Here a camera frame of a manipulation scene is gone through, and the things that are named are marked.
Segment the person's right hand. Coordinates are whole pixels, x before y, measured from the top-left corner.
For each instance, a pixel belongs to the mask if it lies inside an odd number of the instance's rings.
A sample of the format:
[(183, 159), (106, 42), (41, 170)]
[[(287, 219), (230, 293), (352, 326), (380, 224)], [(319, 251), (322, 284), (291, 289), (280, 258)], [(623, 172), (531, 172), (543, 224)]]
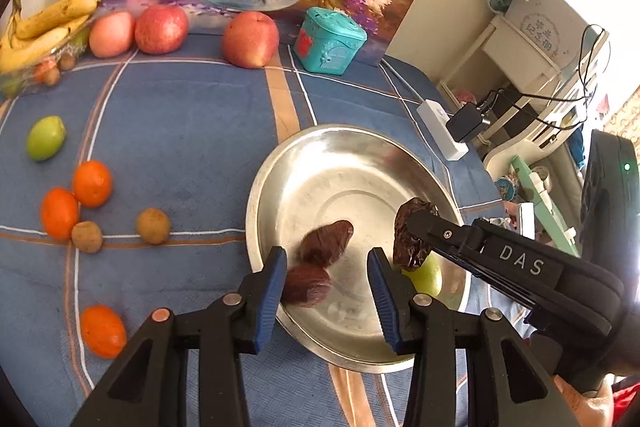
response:
[(582, 427), (612, 427), (614, 400), (611, 386), (604, 381), (597, 393), (589, 398), (581, 395), (558, 375), (553, 377), (555, 386), (573, 411)]

